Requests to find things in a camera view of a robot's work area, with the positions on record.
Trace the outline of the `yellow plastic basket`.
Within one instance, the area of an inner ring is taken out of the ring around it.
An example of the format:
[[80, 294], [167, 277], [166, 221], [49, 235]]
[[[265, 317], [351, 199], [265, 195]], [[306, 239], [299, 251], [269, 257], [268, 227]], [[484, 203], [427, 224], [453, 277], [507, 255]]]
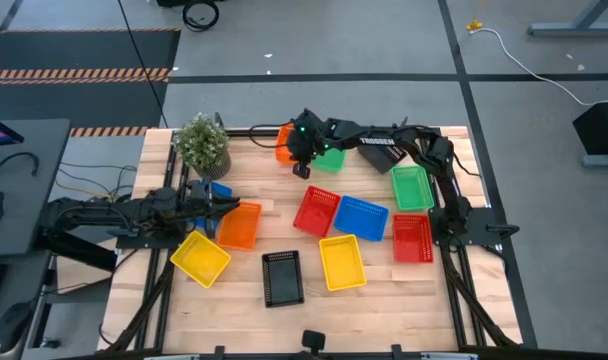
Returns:
[[345, 290], [367, 284], [355, 235], [324, 238], [319, 241], [319, 247], [329, 291]]
[[231, 261], [231, 255], [201, 232], [193, 231], [170, 261], [204, 288], [210, 288]]

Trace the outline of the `blue plastic basket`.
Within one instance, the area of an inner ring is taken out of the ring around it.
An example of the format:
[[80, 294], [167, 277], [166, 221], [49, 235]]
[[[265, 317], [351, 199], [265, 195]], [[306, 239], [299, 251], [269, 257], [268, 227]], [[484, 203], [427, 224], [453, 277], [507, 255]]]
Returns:
[[[232, 197], [232, 190], [226, 186], [220, 185], [219, 183], [213, 182], [215, 186], [215, 191], [219, 194], [219, 196], [230, 196]], [[196, 205], [198, 209], [198, 215], [201, 215], [203, 211], [198, 207], [196, 203], [191, 203], [191, 205]], [[205, 230], [205, 233], [208, 238], [213, 238], [215, 236], [216, 228], [202, 228]]]
[[384, 236], [388, 216], [389, 210], [386, 207], [351, 196], [343, 196], [333, 225], [341, 232], [380, 242]]

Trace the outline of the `black plastic basket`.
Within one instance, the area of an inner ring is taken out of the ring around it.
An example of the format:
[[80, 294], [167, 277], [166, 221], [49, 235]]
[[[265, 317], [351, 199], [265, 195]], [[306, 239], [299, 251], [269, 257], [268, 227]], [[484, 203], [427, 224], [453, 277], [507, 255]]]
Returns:
[[263, 254], [264, 302], [267, 308], [299, 305], [305, 302], [299, 252]]
[[364, 157], [380, 174], [385, 174], [400, 163], [407, 153], [396, 146], [358, 147], [359, 154]]

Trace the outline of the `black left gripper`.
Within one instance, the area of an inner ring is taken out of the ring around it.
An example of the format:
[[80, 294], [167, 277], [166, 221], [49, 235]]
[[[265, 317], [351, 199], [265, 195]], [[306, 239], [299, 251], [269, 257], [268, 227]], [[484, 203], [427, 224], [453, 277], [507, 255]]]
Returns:
[[193, 180], [187, 187], [190, 190], [190, 202], [196, 203], [203, 211], [201, 215], [193, 215], [187, 219], [187, 223], [194, 226], [216, 228], [219, 220], [240, 204], [239, 197], [219, 196], [209, 178]]

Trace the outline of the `grey desk leg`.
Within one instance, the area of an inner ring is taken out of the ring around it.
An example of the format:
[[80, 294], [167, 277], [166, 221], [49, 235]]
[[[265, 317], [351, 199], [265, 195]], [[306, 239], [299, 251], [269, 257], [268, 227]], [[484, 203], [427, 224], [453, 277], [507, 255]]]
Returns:
[[608, 0], [594, 0], [573, 22], [533, 23], [526, 33], [542, 37], [608, 37], [608, 22], [598, 19], [608, 9]]

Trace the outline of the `potted green plant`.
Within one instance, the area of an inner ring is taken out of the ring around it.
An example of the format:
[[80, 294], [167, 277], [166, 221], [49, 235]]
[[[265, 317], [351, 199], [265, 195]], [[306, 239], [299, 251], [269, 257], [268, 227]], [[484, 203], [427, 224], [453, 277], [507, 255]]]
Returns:
[[198, 113], [175, 132], [172, 142], [183, 162], [200, 177], [223, 178], [232, 165], [229, 137], [219, 113]]

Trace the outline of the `green plastic basket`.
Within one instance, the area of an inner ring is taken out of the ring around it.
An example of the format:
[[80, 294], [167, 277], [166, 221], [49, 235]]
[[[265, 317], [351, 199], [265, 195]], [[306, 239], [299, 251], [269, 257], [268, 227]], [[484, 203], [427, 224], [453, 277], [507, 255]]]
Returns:
[[327, 173], [338, 173], [343, 169], [345, 152], [343, 150], [330, 149], [323, 155], [318, 155], [312, 162], [312, 166]]
[[398, 166], [391, 170], [393, 192], [401, 211], [433, 208], [434, 198], [427, 173], [420, 166]]

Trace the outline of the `black floor box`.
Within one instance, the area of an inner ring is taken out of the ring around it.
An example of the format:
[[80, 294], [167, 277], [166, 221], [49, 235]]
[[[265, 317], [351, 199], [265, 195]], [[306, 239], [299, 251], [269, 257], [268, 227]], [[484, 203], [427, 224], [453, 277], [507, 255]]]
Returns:
[[590, 107], [573, 126], [588, 155], [608, 155], [608, 103]]

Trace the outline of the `red plastic basket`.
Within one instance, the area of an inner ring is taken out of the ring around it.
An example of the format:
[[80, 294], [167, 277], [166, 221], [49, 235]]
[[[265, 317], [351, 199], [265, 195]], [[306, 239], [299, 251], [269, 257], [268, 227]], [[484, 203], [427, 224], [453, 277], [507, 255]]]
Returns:
[[309, 186], [293, 221], [293, 226], [308, 234], [327, 236], [341, 196], [327, 190]]
[[433, 242], [430, 220], [423, 214], [393, 216], [394, 259], [404, 263], [432, 263]]

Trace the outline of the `black computer mouse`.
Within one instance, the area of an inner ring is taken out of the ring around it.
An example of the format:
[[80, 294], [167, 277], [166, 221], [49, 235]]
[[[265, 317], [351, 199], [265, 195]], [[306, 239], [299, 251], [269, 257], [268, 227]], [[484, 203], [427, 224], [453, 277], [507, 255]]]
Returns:
[[0, 318], [0, 354], [12, 350], [19, 342], [32, 316], [30, 302], [10, 306]]

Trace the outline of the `grey side desk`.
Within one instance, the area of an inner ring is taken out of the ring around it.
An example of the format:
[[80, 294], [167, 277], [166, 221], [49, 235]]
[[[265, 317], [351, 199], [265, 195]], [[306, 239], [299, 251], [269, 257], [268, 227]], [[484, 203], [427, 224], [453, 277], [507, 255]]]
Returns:
[[8, 120], [24, 141], [0, 146], [0, 256], [30, 251], [48, 202], [71, 122], [68, 119]]

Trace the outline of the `orange plastic basket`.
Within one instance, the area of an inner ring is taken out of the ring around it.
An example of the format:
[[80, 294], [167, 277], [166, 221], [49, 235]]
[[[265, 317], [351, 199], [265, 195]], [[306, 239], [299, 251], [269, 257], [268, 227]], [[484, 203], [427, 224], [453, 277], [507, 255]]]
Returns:
[[253, 250], [261, 213], [260, 204], [241, 202], [236, 209], [223, 217], [217, 244], [238, 250]]
[[293, 165], [294, 160], [291, 159], [291, 152], [287, 146], [289, 135], [294, 129], [292, 124], [284, 125], [280, 127], [278, 132], [276, 147], [275, 147], [275, 158], [283, 165]]

